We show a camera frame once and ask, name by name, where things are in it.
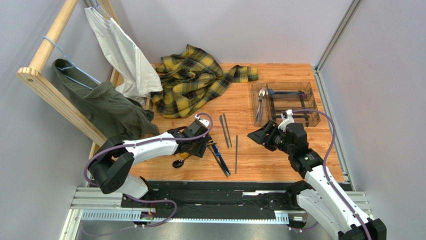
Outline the blue-grey plastic spoon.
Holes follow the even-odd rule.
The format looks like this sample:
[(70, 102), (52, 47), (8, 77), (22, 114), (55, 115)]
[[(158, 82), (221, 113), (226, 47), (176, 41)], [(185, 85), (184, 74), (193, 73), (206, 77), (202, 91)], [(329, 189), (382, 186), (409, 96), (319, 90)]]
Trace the blue-grey plastic spoon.
[(282, 100), (282, 101), (297, 101), (305, 99), (305, 94), (273, 94), (269, 96), (271, 99)]

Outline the yellow plastic spoon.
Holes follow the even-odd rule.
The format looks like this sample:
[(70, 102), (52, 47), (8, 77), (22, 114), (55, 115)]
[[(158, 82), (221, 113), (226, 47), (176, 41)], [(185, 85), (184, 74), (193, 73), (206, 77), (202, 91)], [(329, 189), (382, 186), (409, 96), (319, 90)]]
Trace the yellow plastic spoon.
[(190, 154), (189, 154), (189, 153), (187, 153), (187, 152), (182, 152), (182, 153), (179, 153), (178, 155), (179, 155), (179, 157), (180, 157), (180, 158), (185, 159), (185, 158), (187, 158)]

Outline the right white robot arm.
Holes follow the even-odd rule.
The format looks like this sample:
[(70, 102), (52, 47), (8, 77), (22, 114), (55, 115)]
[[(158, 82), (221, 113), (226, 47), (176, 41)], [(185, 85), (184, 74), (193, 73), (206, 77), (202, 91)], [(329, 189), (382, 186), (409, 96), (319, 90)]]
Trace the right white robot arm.
[(291, 167), (302, 180), (286, 189), (286, 204), (308, 212), (335, 240), (385, 240), (387, 227), (372, 219), (356, 204), (324, 167), (324, 160), (309, 147), (301, 123), (288, 123), (280, 129), (274, 121), (249, 133), (255, 143), (269, 151), (288, 155)]

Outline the black metal spoon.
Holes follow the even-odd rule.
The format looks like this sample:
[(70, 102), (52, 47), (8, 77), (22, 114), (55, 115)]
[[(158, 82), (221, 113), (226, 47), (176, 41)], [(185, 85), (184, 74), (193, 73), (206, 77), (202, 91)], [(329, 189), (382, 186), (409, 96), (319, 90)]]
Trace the black metal spoon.
[(172, 167), (173, 167), (173, 168), (176, 168), (176, 169), (181, 168), (181, 167), (184, 165), (185, 161), (186, 161), (189, 157), (191, 157), (191, 155), (188, 155), (188, 156), (187, 156), (187, 157), (185, 157), (184, 159), (178, 159), (178, 160), (175, 160), (175, 161), (172, 163)]

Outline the blue metal knife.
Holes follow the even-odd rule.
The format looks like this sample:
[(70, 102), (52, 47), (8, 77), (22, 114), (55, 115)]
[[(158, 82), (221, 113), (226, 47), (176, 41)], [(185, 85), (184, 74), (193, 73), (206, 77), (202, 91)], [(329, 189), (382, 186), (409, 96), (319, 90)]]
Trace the blue metal knife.
[(230, 176), (230, 175), (231, 175), (231, 172), (230, 172), (230, 170), (228, 169), (228, 167), (227, 167), (227, 165), (226, 165), (226, 163), (225, 163), (225, 161), (224, 161), (224, 159), (223, 159), (222, 155), (220, 154), (220, 152), (219, 152), (219, 150), (218, 150), (217, 146), (214, 144), (214, 145), (211, 145), (211, 147), (212, 147), (212, 149), (214, 150), (214, 152), (215, 152), (216, 156), (219, 158), (220, 163), (222, 164), (223, 169), (225, 170), (225, 172), (227, 173), (227, 175), (228, 175), (228, 176)]

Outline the silver spoon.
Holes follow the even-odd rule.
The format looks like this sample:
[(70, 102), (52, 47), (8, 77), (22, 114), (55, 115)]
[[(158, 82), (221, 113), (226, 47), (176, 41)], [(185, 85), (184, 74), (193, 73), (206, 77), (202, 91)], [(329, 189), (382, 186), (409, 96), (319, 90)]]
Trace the silver spoon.
[(263, 99), (263, 106), (264, 106), (264, 100), (265, 100), (266, 95), (267, 95), (267, 89), (265, 87), (263, 87), (263, 88), (264, 88), (264, 99)]

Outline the grey plastic knife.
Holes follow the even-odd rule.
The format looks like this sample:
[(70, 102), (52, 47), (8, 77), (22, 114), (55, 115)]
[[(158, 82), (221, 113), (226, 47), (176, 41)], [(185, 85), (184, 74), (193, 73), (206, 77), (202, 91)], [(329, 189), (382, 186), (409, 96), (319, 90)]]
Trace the grey plastic knife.
[(234, 174), (238, 172), (238, 149), (239, 149), (239, 136), (235, 136), (235, 160), (234, 160)]

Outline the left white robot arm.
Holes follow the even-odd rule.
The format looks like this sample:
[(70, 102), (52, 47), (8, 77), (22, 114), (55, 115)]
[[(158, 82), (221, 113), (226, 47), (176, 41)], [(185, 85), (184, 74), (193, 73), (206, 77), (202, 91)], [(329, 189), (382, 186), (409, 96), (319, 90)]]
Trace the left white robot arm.
[(189, 126), (170, 129), (146, 139), (121, 141), (112, 137), (89, 160), (84, 174), (90, 174), (93, 185), (105, 195), (120, 193), (140, 199), (149, 188), (141, 177), (130, 173), (131, 168), (150, 159), (181, 153), (201, 158), (212, 127), (212, 120), (196, 117)]

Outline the silver fork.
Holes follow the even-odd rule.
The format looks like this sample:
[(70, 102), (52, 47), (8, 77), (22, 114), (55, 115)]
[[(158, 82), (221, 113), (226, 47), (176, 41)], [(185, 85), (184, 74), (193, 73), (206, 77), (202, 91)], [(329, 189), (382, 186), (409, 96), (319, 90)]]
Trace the silver fork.
[(262, 87), (258, 93), (258, 106), (257, 106), (256, 114), (255, 114), (255, 120), (258, 122), (262, 120), (264, 96), (265, 96), (265, 90)]

